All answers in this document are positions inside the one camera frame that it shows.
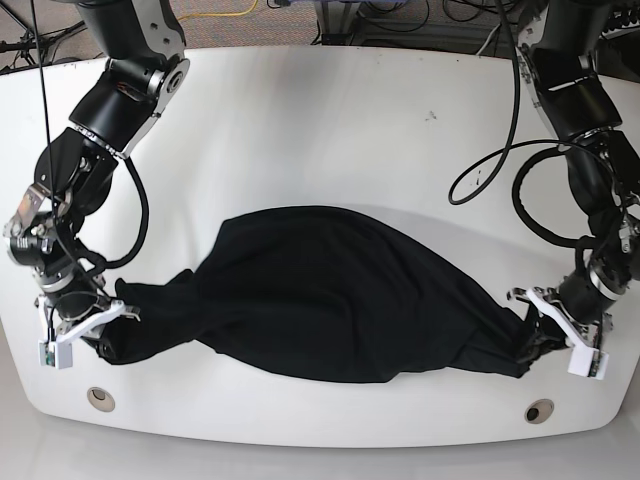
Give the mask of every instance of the black fabric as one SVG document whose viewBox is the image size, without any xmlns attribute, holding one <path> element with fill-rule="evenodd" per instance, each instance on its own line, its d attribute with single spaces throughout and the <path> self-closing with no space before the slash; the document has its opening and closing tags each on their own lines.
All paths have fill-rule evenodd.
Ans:
<svg viewBox="0 0 640 480">
<path fill-rule="evenodd" d="M 530 325 L 423 245 L 331 207 L 227 220 L 195 273 L 165 286 L 116 284 L 142 309 L 104 336 L 112 364 L 198 340 L 263 370 L 312 380 L 387 382 L 453 367 L 520 377 Z"/>
</svg>

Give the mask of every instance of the floor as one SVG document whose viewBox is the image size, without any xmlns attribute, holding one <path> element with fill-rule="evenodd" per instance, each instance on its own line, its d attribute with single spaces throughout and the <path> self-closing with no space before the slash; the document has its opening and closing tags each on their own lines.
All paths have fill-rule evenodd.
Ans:
<svg viewBox="0 0 640 480">
<path fill-rule="evenodd" d="M 4 0 L 28 25 L 31 20 L 29 2 L 26 0 Z M 176 17 L 196 12 L 234 12 L 249 8 L 253 0 L 172 0 L 171 5 Z M 428 0 L 430 21 L 450 22 L 444 14 L 443 0 Z M 80 20 L 71 4 L 52 0 L 35 0 L 38 29 L 50 32 L 68 27 Z M 389 8 L 391 3 L 380 3 Z M 448 10 L 457 17 L 468 17 L 469 7 L 449 1 Z M 417 23 L 424 19 L 426 12 L 424 0 L 408 0 L 405 8 L 386 18 L 397 18 Z M 183 20 L 189 48 L 246 45 L 308 45 L 317 34 L 316 15 L 313 1 L 294 1 L 286 8 L 269 8 L 267 0 L 258 0 L 255 10 L 242 17 L 190 18 Z M 496 17 L 483 14 L 475 19 L 475 24 L 494 24 Z M 2 10 L 0 10 L 0 41 L 16 42 L 24 32 Z M 56 53 L 56 59 L 75 57 L 90 59 L 100 54 L 95 42 L 85 30 L 62 43 Z M 15 54 L 0 54 L 0 69 L 10 65 Z M 16 66 L 25 65 L 19 59 Z"/>
</svg>

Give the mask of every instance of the metal grommet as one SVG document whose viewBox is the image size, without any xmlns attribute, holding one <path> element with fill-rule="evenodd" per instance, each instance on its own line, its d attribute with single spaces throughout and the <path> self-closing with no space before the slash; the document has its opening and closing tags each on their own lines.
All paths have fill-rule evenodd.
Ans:
<svg viewBox="0 0 640 480">
<path fill-rule="evenodd" d="M 553 402 L 548 399 L 533 402 L 524 412 L 524 419 L 532 425 L 546 422 L 553 413 Z"/>
<path fill-rule="evenodd" d="M 116 401 L 106 390 L 98 387 L 91 387 L 87 390 L 87 400 L 97 410 L 109 413 L 116 408 Z"/>
</svg>

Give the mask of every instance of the white table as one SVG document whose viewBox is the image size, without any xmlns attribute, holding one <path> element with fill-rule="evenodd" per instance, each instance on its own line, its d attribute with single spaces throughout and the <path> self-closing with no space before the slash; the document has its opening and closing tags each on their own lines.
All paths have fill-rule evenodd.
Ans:
<svg viewBox="0 0 640 480">
<path fill-rule="evenodd" d="M 504 304 L 511 287 L 555 285 L 571 271 L 572 252 L 533 236 L 510 203 L 515 171 L 534 149 L 515 152 L 471 204 L 452 207 L 446 200 L 455 176 L 504 142 L 512 99 L 507 62 L 303 47 L 200 50 L 190 57 L 187 81 L 134 152 L 151 202 L 147 243 L 131 265 L 109 276 L 110 284 L 119 276 L 166 282 L 198 265 L 224 219 L 298 204 L 343 206 L 378 218 L 443 255 Z M 101 68 L 96 61 L 47 69 L 54 135 Z M 640 147 L 640 87 L 605 84 L 630 141 Z M 8 219 L 44 147 L 36 72 L 0 79 L 0 105 L 0 219 Z M 519 139 L 548 136 L 526 95 L 519 132 Z M 550 228 L 586 232 L 562 160 L 532 172 L 524 201 Z M 138 221 L 137 196 L 122 168 L 82 238 L 114 258 L 128 250 Z M 567 374 L 569 352 L 557 352 L 520 380 L 446 369 L 384 385 L 337 385 L 268 374 L 196 342 L 126 367 L 111 367 L 77 344 L 74 368 L 56 371 L 37 364 L 38 288 L 28 269 L 0 255 L 0 287 L 13 359 L 38 410 L 210 440 L 391 447 L 589 430 L 615 417 L 640 355 L 635 289 L 613 310 L 616 330 L 607 341 L 611 361 L 602 382 Z M 86 392 L 95 386 L 115 397 L 114 412 L 89 405 Z M 546 423 L 529 425 L 525 409 L 541 398 L 552 399 L 556 410 Z"/>
</svg>

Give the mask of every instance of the yellow cable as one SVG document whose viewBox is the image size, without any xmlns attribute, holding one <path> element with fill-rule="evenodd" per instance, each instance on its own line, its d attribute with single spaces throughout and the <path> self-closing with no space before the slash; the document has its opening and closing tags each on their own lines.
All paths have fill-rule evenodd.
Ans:
<svg viewBox="0 0 640 480">
<path fill-rule="evenodd" d="M 190 13 L 188 15 L 183 15 L 178 18 L 178 21 L 187 20 L 189 18 L 202 18 L 202 17 L 242 17 L 243 15 L 247 15 L 253 12 L 258 6 L 258 0 L 253 1 L 253 5 L 251 5 L 244 12 L 228 12 L 228 13 Z"/>
</svg>

